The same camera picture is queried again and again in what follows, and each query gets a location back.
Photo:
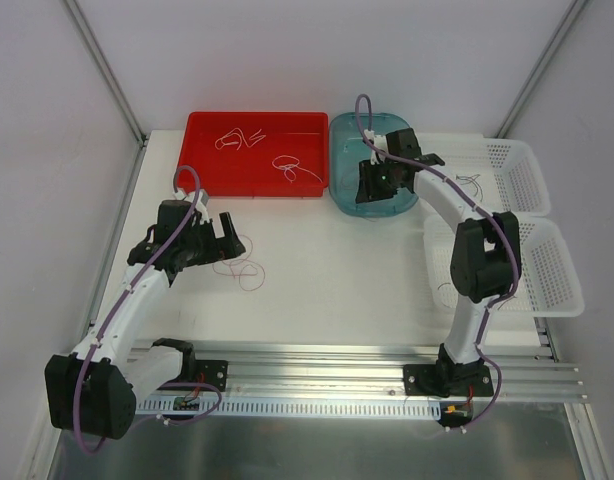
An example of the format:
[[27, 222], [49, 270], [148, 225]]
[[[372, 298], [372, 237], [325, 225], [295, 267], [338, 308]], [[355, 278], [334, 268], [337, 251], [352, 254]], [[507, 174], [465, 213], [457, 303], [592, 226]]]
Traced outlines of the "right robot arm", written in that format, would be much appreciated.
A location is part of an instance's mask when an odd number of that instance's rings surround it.
[[406, 189], [426, 201], [454, 234], [451, 282], [458, 293], [453, 323], [434, 364], [414, 373], [423, 394], [447, 398], [476, 390], [487, 374], [481, 349], [491, 309], [513, 296], [521, 277], [519, 221], [490, 213], [467, 194], [437, 154], [424, 154], [412, 129], [378, 135], [360, 131], [370, 149], [359, 164], [359, 204]]

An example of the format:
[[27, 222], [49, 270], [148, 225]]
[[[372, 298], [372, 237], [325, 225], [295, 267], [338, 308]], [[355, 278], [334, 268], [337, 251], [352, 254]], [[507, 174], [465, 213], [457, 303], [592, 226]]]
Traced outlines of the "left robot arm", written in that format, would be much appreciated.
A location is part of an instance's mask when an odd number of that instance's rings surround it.
[[187, 268], [232, 260], [245, 253], [229, 213], [223, 229], [186, 200], [164, 200], [155, 224], [129, 252], [111, 304], [68, 354], [48, 361], [44, 378], [53, 427], [118, 440], [130, 429], [138, 404], [162, 387], [186, 389], [199, 378], [191, 342], [160, 338], [132, 362], [138, 333]]

